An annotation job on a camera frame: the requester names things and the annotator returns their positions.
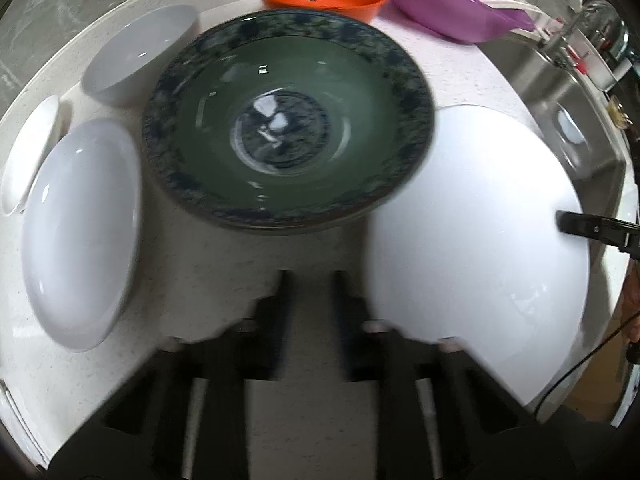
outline stainless steel sink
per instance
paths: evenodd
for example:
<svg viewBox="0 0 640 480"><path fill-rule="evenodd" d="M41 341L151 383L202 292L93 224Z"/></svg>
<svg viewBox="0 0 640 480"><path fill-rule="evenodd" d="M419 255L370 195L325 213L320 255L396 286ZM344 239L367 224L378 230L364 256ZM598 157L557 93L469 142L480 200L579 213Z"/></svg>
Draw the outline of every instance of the stainless steel sink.
<svg viewBox="0 0 640 480"><path fill-rule="evenodd" d="M613 216L626 166L603 94L576 71L553 65L522 36L509 34L478 47L529 109L574 183L584 212ZM592 263L599 246L591 245Z"/></svg>

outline wire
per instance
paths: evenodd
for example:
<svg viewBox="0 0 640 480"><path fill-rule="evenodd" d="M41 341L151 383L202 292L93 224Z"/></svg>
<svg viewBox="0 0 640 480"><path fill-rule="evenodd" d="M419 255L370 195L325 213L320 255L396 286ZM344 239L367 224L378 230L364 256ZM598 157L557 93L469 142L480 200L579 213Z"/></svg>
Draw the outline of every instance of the wire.
<svg viewBox="0 0 640 480"><path fill-rule="evenodd" d="M538 401L538 405L536 409L533 410L533 417L538 418L538 413L540 412L540 408L542 407L542 403L545 402L546 398L551 395L551 393L572 373L574 373L578 368L580 368L585 362L591 359L594 354L597 354L604 345L606 345L609 341L611 341L615 336L617 336L622 330L624 330L625 326L631 323L636 317L640 316L640 310L633 314L629 319L627 319L624 323L622 323L609 337L607 337L602 343L600 343L596 348L594 348L591 352L589 352L585 357L580 359L576 365L574 365L567 373L565 373L562 377L560 377L554 385L542 396L542 398Z"/></svg>

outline white bowl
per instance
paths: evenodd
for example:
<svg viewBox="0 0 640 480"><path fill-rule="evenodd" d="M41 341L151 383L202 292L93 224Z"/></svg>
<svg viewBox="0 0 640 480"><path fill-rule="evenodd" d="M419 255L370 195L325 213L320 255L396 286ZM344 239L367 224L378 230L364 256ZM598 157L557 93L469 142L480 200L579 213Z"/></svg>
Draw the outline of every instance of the white bowl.
<svg viewBox="0 0 640 480"><path fill-rule="evenodd" d="M44 99L24 121L2 173L0 210L4 216L24 209L33 179L47 153L58 142L61 129L60 99L57 95Z"/></svg>
<svg viewBox="0 0 640 480"><path fill-rule="evenodd" d="M148 12L124 27L95 55L82 75L82 91L114 106L144 101L162 69L195 36L198 12L175 5Z"/></svg>
<svg viewBox="0 0 640 480"><path fill-rule="evenodd" d="M444 108L414 179L370 219L367 297L409 337L456 336L522 403L567 358L589 280L589 243L562 234L581 212L536 134L495 110Z"/></svg>
<svg viewBox="0 0 640 480"><path fill-rule="evenodd" d="M136 261L140 158L111 120L80 124L44 161L27 200L22 273L44 331L73 351L110 332Z"/></svg>

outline large white bowl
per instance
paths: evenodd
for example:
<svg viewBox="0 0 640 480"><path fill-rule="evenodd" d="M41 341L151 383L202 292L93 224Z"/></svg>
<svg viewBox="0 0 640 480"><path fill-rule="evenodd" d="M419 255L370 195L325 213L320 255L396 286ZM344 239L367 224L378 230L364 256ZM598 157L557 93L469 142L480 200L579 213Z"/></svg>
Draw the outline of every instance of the large white bowl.
<svg viewBox="0 0 640 480"><path fill-rule="evenodd" d="M144 101L171 58L196 35L198 12L187 5L162 7L124 27L92 59L82 91L108 105Z"/></svg>
<svg viewBox="0 0 640 480"><path fill-rule="evenodd" d="M551 150L478 106L444 108L427 160L370 222L367 295L413 338L457 336L522 403L540 393L578 333L588 241L562 234L581 212Z"/></svg>
<svg viewBox="0 0 640 480"><path fill-rule="evenodd" d="M22 272L54 341L85 351L110 332L133 274L141 216L140 158L117 122L80 124L46 158L24 213Z"/></svg>

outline purple bowl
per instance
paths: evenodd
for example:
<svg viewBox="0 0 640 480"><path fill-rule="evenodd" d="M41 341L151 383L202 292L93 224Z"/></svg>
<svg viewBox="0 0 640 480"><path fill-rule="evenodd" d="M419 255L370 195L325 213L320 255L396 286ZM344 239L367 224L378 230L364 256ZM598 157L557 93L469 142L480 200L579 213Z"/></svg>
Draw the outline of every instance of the purple bowl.
<svg viewBox="0 0 640 480"><path fill-rule="evenodd" d="M482 43L514 28L533 30L523 10L492 9L480 0L392 0L413 20L461 43Z"/></svg>

